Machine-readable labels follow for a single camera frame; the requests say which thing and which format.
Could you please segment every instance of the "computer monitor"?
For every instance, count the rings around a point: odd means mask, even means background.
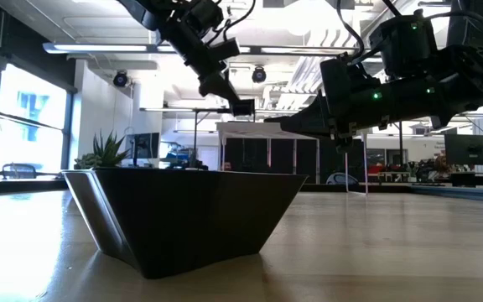
[[[159,133],[128,134],[126,136],[126,150],[130,150],[133,158],[137,147],[138,159],[157,159],[159,149]]]
[[[447,164],[483,165],[483,135],[444,136]]]

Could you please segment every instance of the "security camera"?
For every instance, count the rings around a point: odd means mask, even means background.
[[[255,67],[255,70],[252,72],[252,81],[254,83],[263,83],[266,80],[266,71],[264,70],[264,67],[262,66],[257,66]]]
[[[113,85],[121,88],[126,88],[130,85],[130,79],[127,77],[126,70],[120,70],[117,72],[117,75],[113,78]]]

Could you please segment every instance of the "black planter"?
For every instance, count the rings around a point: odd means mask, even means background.
[[[306,179],[132,168],[63,173],[98,248],[149,279],[258,253]]]

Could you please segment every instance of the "succulent plant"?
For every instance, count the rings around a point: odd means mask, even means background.
[[[113,132],[109,133],[106,143],[104,144],[104,138],[100,132],[100,139],[94,135],[92,142],[93,153],[85,154],[81,159],[75,160],[74,169],[90,169],[98,167],[116,167],[123,159],[128,156],[129,150],[118,153],[118,149],[121,147],[122,141],[117,141],[117,135],[113,136]]]

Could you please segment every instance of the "table surface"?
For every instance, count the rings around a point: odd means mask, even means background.
[[[146,280],[68,192],[0,196],[0,301],[483,301],[483,201],[299,194],[259,255]]]

